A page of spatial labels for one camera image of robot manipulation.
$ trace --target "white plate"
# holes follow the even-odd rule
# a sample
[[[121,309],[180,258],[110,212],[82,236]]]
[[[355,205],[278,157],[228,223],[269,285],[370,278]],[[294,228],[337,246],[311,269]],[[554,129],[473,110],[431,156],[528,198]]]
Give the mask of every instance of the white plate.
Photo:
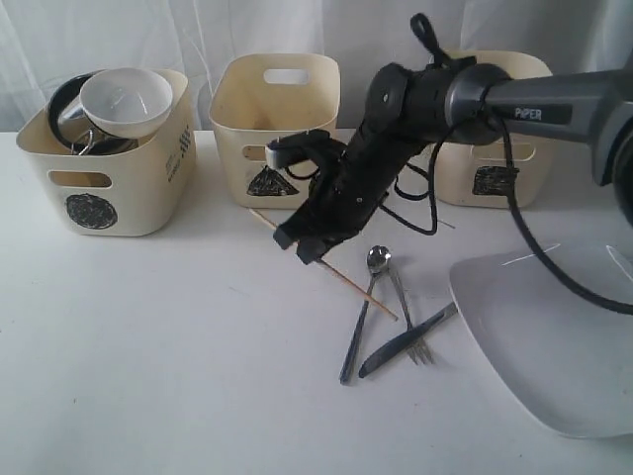
[[[633,268],[607,245],[548,255],[594,292],[633,302]],[[570,437],[633,433],[633,317],[572,294],[527,252],[464,260],[451,292],[491,365],[538,421]]]

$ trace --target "white bowl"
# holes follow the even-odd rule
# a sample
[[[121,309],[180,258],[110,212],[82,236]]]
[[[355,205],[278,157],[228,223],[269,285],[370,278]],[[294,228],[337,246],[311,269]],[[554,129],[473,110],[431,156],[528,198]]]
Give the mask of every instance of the white bowl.
[[[160,74],[133,67],[108,69],[88,79],[79,93],[95,126],[116,137],[140,139],[169,117],[173,91]]]

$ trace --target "knife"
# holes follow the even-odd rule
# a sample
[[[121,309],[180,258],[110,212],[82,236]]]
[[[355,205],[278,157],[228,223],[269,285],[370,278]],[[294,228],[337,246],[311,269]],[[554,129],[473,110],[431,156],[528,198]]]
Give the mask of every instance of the knife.
[[[449,317],[457,313],[455,302],[451,302],[433,317],[425,320],[417,327],[401,333],[393,339],[390,339],[365,360],[358,371],[358,377],[364,378],[368,374],[373,373],[386,362],[393,359],[396,355],[411,347],[419,338],[423,337],[431,329],[444,322]]]

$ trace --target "black round label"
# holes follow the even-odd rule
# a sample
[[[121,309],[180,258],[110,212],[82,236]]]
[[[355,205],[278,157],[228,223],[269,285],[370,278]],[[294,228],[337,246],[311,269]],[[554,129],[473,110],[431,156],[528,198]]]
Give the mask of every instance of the black round label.
[[[109,201],[88,193],[66,198],[66,212],[72,221],[89,230],[107,229],[118,219]]]

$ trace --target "fork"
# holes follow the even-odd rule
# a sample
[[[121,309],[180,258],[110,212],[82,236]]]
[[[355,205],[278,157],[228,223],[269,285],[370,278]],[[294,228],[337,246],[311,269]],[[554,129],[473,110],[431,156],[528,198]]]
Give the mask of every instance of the fork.
[[[398,299],[403,307],[405,320],[407,320],[407,331],[413,330],[413,323],[411,322],[411,316],[408,312],[407,298],[405,296],[403,282],[400,279],[398,271],[393,265],[389,266],[389,276],[392,279],[394,287],[396,288],[396,293],[398,294]],[[423,337],[420,337],[420,339],[407,350],[407,354],[415,364],[418,364],[418,360],[420,360],[422,364],[426,364],[427,362],[433,363],[433,356],[431,355],[431,351],[428,349],[428,346],[426,346]]]

